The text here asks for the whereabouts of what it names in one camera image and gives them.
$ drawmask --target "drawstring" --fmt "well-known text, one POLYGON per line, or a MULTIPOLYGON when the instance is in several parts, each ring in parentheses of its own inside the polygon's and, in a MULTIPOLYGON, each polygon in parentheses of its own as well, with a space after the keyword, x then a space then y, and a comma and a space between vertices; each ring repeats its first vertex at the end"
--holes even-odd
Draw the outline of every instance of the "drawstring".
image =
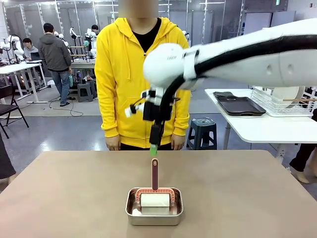
POLYGON ((126 53, 126 55, 127 55, 127 63, 128 63, 128 80, 131 80, 131 69, 130 69, 130 63, 129 63, 129 54, 128 54, 128 52, 127 52, 127 47, 126 47, 126 36, 125 35, 123 35, 123 43, 124 43, 124 51, 125 51, 125 53, 126 53))

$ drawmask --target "folding chair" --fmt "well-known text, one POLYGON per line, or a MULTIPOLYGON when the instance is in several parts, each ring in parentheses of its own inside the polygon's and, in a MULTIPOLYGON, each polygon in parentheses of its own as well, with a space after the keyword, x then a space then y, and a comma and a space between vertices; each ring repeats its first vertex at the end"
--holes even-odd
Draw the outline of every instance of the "folding chair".
POLYGON ((14 91, 15 91, 15 90, 14 90, 14 87, 11 86, 11 85, 0 88, 0 99, 12 95, 12 99, 11 99, 11 104, 10 104, 10 105, 9 105, 9 104, 0 104, 0 116, 3 116, 3 115, 5 115, 5 114, 8 114, 8 117, 6 117, 6 118, 0 120, 0 126, 1 126, 2 130, 4 131, 4 133, 5 133, 5 135, 6 135, 6 137, 7 137, 8 139, 9 139, 9 136, 8 136, 8 134, 6 133, 6 131, 5 131, 5 129, 4 129, 4 126, 8 126, 9 124, 11 124, 11 123, 13 123, 13 122, 15 122, 15 121, 21 119, 21 118, 18 118, 18 119, 14 120, 14 121, 11 121, 11 122, 9 123, 9 119, 10 119, 10 114, 11 114, 11 112, 13 112, 13 111, 15 111, 15 110, 19 110, 19 112, 20 112, 20 114, 21 114, 21 116, 22 116, 22 118, 23 118, 23 120, 24 120, 26 126, 29 128, 28 123, 26 122, 26 120, 25 120, 25 118, 24 118, 24 116, 23 116, 23 114, 22 114, 22 112, 21 112, 21 110, 20 110, 18 104, 16 103, 16 101, 15 101, 15 99, 14 99, 14 91), (3 121, 3 120, 6 120, 6 124, 5 124, 5 125, 2 125, 2 123, 1 123, 1 121, 3 121))

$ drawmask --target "black hair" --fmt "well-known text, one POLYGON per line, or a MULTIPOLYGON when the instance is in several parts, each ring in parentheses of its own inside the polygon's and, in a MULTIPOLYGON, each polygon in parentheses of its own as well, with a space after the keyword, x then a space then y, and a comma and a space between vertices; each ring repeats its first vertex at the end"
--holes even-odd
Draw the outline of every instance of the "black hair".
POLYGON ((44 32, 45 32, 45 33, 47 33, 47 32, 53 33, 53 31, 54 31, 54 27, 53 27, 53 25, 50 24, 50 23, 45 23, 45 24, 43 25, 43 29, 44 29, 44 32))
POLYGON ((92 26, 91 26, 91 29, 92 29, 92 30, 99 30, 99 27, 98 27, 97 25, 92 25, 92 26))
POLYGON ((31 43, 32 44, 32 41, 31 41, 30 38, 24 38, 22 42, 23 43, 31 43))

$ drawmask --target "hand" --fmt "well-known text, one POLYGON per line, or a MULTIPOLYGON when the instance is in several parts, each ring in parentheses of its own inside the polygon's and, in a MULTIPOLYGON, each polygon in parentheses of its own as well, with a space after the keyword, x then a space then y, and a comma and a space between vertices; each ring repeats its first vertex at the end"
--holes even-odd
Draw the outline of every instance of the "hand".
POLYGON ((172 135, 172 150, 181 150, 185 144, 185 137, 179 135, 172 135))
POLYGON ((110 151, 120 150, 120 136, 106 137, 106 145, 110 151))

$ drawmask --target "gray stool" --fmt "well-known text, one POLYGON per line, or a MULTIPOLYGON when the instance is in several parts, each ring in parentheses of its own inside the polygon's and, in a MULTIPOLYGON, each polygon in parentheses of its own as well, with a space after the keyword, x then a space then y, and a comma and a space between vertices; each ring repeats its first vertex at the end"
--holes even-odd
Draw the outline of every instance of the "gray stool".
POLYGON ((190 123, 186 147, 190 147, 192 150, 216 150, 217 124, 210 118, 193 119, 190 123))
POLYGON ((88 81, 88 83, 90 83, 91 89, 93 91, 93 96, 94 96, 94 98, 96 98, 97 92, 96 92, 96 88, 95 88, 95 82, 93 80, 91 80, 91 81, 88 81))
POLYGON ((78 102, 93 101, 93 90, 90 86, 90 83, 79 83, 77 84, 77 90, 78 90, 78 102))

